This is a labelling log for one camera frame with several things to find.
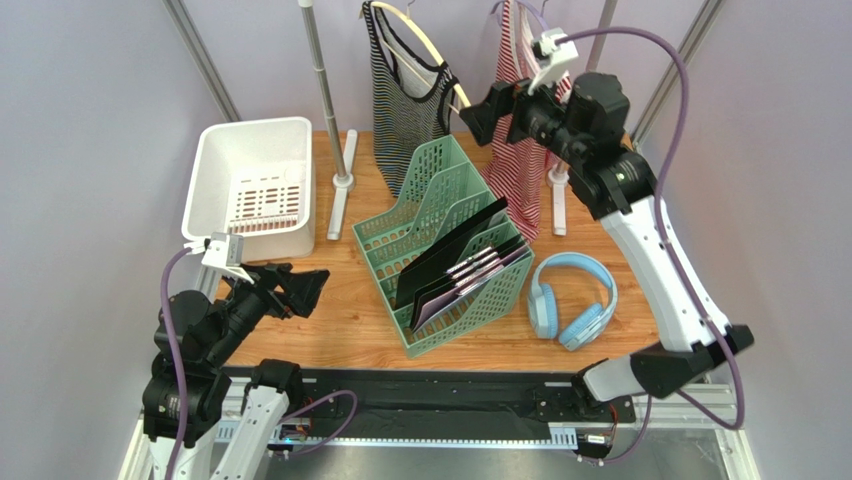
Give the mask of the black white striped tank top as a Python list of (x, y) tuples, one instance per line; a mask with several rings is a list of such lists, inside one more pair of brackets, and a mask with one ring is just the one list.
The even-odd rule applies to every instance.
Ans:
[(373, 155), (399, 196), (415, 150), (450, 133), (458, 79), (444, 60), (429, 62), (397, 34), (375, 1), (361, 6), (369, 40)]

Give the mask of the cream wooden hanger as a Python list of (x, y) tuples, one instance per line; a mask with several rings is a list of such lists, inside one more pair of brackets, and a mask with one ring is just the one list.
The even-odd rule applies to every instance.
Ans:
[[(445, 59), (440, 54), (434, 43), (431, 39), (425, 34), (425, 32), (412, 20), (411, 16), (398, 9), (397, 7), (382, 1), (371, 1), (371, 6), (373, 8), (378, 8), (384, 10), (386, 13), (390, 13), (391, 15), (397, 17), (420, 41), (420, 43), (424, 46), (428, 54), (432, 57), (436, 64), (443, 64)], [(457, 96), (457, 105), (452, 107), (452, 110), (455, 113), (459, 113), (462, 109), (470, 107), (471, 102), (460, 83), (454, 86), (454, 91)]]

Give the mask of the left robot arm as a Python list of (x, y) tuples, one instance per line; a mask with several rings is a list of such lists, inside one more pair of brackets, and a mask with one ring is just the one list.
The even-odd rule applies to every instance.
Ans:
[(267, 359), (244, 389), (236, 443), (210, 467), (214, 430), (232, 380), (225, 365), (266, 316), (309, 317), (330, 277), (326, 269), (294, 271), (289, 263), (244, 266), (247, 278), (229, 278), (225, 298), (198, 290), (169, 295), (161, 282), (159, 352), (143, 395), (143, 431), (157, 479), (245, 479), (259, 465), (275, 422), (301, 406), (301, 367)]

